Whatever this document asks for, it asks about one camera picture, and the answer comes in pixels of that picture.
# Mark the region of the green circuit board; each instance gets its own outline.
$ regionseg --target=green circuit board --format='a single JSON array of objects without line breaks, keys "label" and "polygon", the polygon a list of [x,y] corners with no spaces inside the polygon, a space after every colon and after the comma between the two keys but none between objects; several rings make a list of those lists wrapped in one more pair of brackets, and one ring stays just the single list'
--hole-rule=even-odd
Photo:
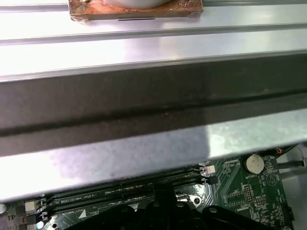
[{"label": "green circuit board", "polygon": [[[159,178],[162,178],[162,181],[170,179],[176,181],[174,185],[177,185],[175,189],[177,194],[198,197],[200,201],[196,207],[198,211],[214,204],[280,230],[287,226],[293,229],[293,214],[287,205],[276,157],[273,155],[261,155],[261,157],[264,161],[264,169],[260,174],[247,173],[243,166],[246,156],[240,156],[203,162],[202,165],[205,166],[214,165],[215,172],[209,175],[201,175],[198,168],[202,166],[196,165],[186,169],[163,172],[159,174]],[[195,182],[202,176],[216,176],[218,183]],[[137,207],[137,204],[142,201],[152,200],[152,193],[133,193],[135,190],[142,189],[148,183],[149,177],[152,176],[146,176],[146,180],[143,178],[144,184],[127,185],[119,190],[113,190],[113,187],[108,189],[108,184],[102,184],[82,188],[77,195],[76,190],[53,194],[55,199],[51,202],[56,205],[53,210],[55,213],[48,218],[41,230],[64,230],[110,207],[122,204]],[[123,193],[132,192],[133,195],[125,199],[114,198],[106,202],[100,200],[104,199],[104,196],[111,196],[121,190]],[[37,229],[35,223],[38,220],[35,220],[33,214],[30,215],[25,211],[25,203],[26,201],[19,201],[7,205],[7,212],[0,215],[0,230]]]},{"label": "green circuit board", "polygon": [[264,170],[249,174],[241,158],[212,161],[219,183],[212,185],[213,202],[268,226],[293,229],[283,183],[274,156],[263,156]]}]

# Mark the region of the copper heatsink base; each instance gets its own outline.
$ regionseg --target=copper heatsink base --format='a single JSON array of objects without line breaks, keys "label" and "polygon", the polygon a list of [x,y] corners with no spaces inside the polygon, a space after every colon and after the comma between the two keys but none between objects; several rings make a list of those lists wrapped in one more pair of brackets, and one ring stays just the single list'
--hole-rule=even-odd
[{"label": "copper heatsink base", "polygon": [[145,10],[121,8],[103,0],[70,0],[69,9],[75,21],[200,16],[203,11],[202,0],[172,0]]}]

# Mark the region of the motherboard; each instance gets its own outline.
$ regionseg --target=motherboard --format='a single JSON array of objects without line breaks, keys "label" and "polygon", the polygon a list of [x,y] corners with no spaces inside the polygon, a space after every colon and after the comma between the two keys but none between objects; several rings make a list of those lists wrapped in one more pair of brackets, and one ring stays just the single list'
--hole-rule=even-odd
[{"label": "motherboard", "polygon": [[293,229],[276,156],[254,153],[0,204],[0,230],[64,230],[111,207],[137,209],[153,199],[155,183],[171,183],[177,200],[198,211],[218,205],[279,230]]},{"label": "motherboard", "polygon": [[[219,178],[219,184],[211,186],[212,199],[218,206],[265,225],[293,229],[293,214],[287,205],[276,158],[260,157],[263,165],[258,174],[251,174],[244,166],[248,157],[210,162]],[[259,169],[259,165],[250,169]]]}]

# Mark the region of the electronic component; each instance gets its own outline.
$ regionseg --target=electronic component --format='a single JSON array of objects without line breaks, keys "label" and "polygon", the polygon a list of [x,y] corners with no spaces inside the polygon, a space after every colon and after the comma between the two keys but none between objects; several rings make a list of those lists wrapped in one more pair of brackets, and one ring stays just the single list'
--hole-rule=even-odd
[{"label": "electronic component", "polygon": [[248,173],[260,174],[264,169],[264,161],[260,155],[253,154],[244,160],[244,166]]},{"label": "electronic component", "polygon": [[205,181],[207,184],[213,185],[219,183],[219,178],[217,176],[208,176],[205,177]]},{"label": "electronic component", "polygon": [[18,230],[27,230],[27,224],[18,225]]},{"label": "electronic component", "polygon": [[5,204],[0,204],[0,214],[5,213],[5,211],[6,211]]},{"label": "electronic component", "polygon": [[215,166],[214,165],[205,166],[205,173],[207,174],[215,173]]},{"label": "electronic component", "polygon": [[16,213],[17,216],[21,216],[21,215],[25,214],[25,206],[24,205],[17,206],[15,208],[15,213]]},{"label": "electronic component", "polygon": [[69,227],[67,230],[273,229],[271,226],[265,226],[264,223],[253,221],[219,206],[208,206],[202,210],[202,214],[200,215],[197,211],[193,210],[194,206],[191,203],[178,202],[176,200],[175,191],[170,184],[154,185],[153,193],[154,201],[146,202],[143,208],[137,210],[129,206],[110,208],[104,213],[99,214],[99,216],[90,217],[84,222]]},{"label": "electronic component", "polygon": [[293,229],[275,155],[253,154],[210,164],[219,177],[219,186],[211,186],[215,204],[277,229]]},{"label": "electronic component", "polygon": [[10,226],[16,223],[19,230],[24,230],[24,224],[27,230],[64,230],[110,207],[137,208],[150,202],[153,184],[160,183],[172,183],[177,200],[191,203],[198,211],[217,204],[269,226],[292,227],[293,214],[285,208],[288,206],[276,158],[263,154],[208,161],[45,195],[40,200],[17,202],[10,208],[14,212],[5,215]]},{"label": "electronic component", "polygon": [[39,200],[32,200],[32,201],[27,201],[24,204],[25,212],[27,215],[31,215],[36,213],[36,211],[39,208],[40,201]]},{"label": "electronic component", "polygon": [[244,186],[244,191],[245,191],[245,195],[246,195],[246,201],[248,203],[253,201],[253,194],[251,193],[251,189],[250,189],[250,185],[247,184]]}]

